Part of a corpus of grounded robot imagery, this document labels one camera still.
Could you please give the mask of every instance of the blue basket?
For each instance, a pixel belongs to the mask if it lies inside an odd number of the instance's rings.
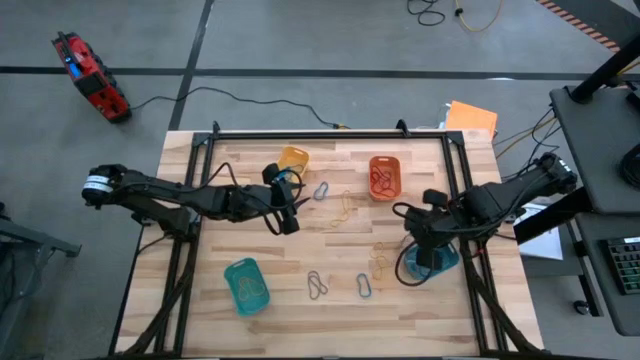
[[[269,289],[254,259],[245,258],[229,265],[224,278],[231,288],[238,315],[253,315],[269,305]]]

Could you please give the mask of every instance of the keyboard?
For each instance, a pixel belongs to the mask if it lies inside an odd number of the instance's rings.
[[[640,237],[601,242],[622,295],[640,294]]]

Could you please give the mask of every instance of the gray floor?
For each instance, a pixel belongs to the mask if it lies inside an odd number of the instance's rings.
[[[491,8],[467,1],[470,21]],[[204,0],[66,0],[0,2],[0,66],[58,66],[49,40],[75,31],[111,67],[184,67]],[[376,69],[427,71],[589,72],[611,53],[533,0],[505,1],[502,17],[485,33],[468,34],[449,14],[433,28],[416,24],[403,1],[218,0],[209,19],[199,68]],[[130,102],[175,96],[180,77],[118,76]],[[402,118],[411,127],[435,126],[440,106],[459,100],[499,114],[501,137],[544,114],[548,92],[564,81],[312,78],[194,78],[260,100],[312,104],[329,121],[383,128]],[[139,227],[124,209],[84,207],[88,170],[123,163],[150,174],[159,161],[173,104],[158,101],[122,125],[104,121],[62,75],[0,75],[0,200],[16,222],[83,245],[80,257],[52,258],[29,314],[21,353],[47,359],[106,354],[126,284]],[[236,103],[200,92],[186,103],[181,130],[316,129],[305,110]],[[561,132],[550,141],[571,163]],[[529,139],[499,159],[518,170]],[[565,354],[636,359],[640,344],[623,339],[608,318],[575,315],[577,279],[532,279],[531,291],[548,349]],[[626,344],[626,350],[595,344]]]

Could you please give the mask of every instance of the wooden table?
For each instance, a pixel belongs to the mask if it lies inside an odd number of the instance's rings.
[[[167,134],[158,177],[184,181],[192,134]],[[499,182],[488,135],[465,131],[464,136],[474,183]],[[298,214],[301,230],[289,236],[271,235],[262,219],[238,224],[203,223],[183,356],[477,355],[462,263],[417,288],[398,283],[392,267],[383,269],[381,280],[372,277],[376,266],[370,256],[373,246],[382,242],[384,255],[393,265],[406,232],[402,219],[391,212],[391,203],[370,199],[369,159],[375,155],[397,157],[402,164],[403,184],[398,200],[420,206],[427,188],[449,193],[440,141],[217,141],[212,168],[228,161],[240,183],[260,184],[262,169],[277,161],[285,145],[310,153],[302,196],[312,196],[322,181],[330,185],[329,196],[303,205]],[[460,188],[464,189],[458,157],[453,158]],[[230,182],[223,171],[213,184]],[[352,214],[334,228],[330,222],[342,214],[345,190],[350,191]],[[501,229],[501,233],[511,231],[507,226]],[[141,246],[160,235],[159,228],[148,228]],[[128,348],[160,307],[171,246],[166,240],[138,257],[116,351]],[[516,242],[496,237],[489,242],[489,253],[501,305],[526,337],[541,347]],[[241,318],[236,315],[223,271],[245,257],[258,261],[271,303],[261,313]],[[315,301],[309,298],[307,287],[311,270],[318,271],[329,286],[328,294]],[[358,295],[356,276],[361,272],[368,274],[373,288],[368,299]],[[495,348],[490,315],[486,309],[484,314],[488,338]],[[175,318],[170,322],[167,346],[173,341]]]

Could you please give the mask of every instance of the white paper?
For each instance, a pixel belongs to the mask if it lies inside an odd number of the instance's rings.
[[[529,216],[539,213],[544,210],[546,206],[529,203],[523,206],[523,208],[527,212],[517,218],[514,225]],[[520,253],[522,255],[536,256],[545,259],[562,260],[562,246],[560,245],[560,233],[558,232],[558,228],[553,228],[520,245]]]

